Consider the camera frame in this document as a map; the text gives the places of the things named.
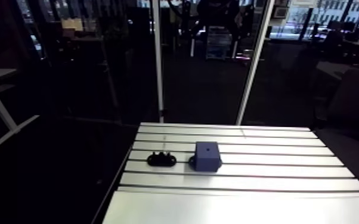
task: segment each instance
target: slotted aluminum tabletop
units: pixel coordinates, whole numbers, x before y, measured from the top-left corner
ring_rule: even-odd
[[[216,173],[195,172],[187,164],[198,141],[218,143],[222,166]],[[177,164],[149,166],[146,159],[153,151],[171,152]],[[185,196],[189,200],[201,197],[198,200],[214,206],[221,199],[213,198],[223,196],[240,197],[244,202],[245,198],[315,198],[316,203],[318,198],[359,198],[359,180],[308,128],[142,123],[114,195],[104,223],[112,223],[115,216],[115,197],[174,201]],[[225,202],[227,206],[231,206],[230,201]],[[294,208],[299,203],[306,201],[287,205]],[[136,223],[131,219],[119,222]]]

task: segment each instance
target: computer monitor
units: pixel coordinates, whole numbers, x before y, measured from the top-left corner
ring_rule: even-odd
[[[329,24],[327,25],[327,28],[332,30],[341,29],[341,27],[342,27],[342,23],[335,20],[330,21]]]
[[[353,23],[353,22],[345,22],[345,23],[343,23],[342,29],[344,31],[354,31],[354,28],[355,28],[355,23]]]

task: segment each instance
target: blue box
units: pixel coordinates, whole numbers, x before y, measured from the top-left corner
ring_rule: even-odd
[[[217,142],[197,142],[193,166],[195,171],[217,172],[221,166]]]

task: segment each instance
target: tree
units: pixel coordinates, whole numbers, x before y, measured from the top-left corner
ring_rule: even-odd
[[[323,18],[321,18],[322,15],[325,15],[327,10],[329,9],[330,7],[330,4],[332,4],[333,6],[334,5],[339,5],[340,3],[342,2],[342,0],[318,0],[317,1],[317,16],[315,18],[315,21],[314,23],[320,23],[320,24],[323,24],[324,23],[324,16]]]

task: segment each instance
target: chair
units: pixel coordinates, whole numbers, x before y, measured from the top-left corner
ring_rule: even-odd
[[[317,136],[359,178],[359,69],[342,77]]]

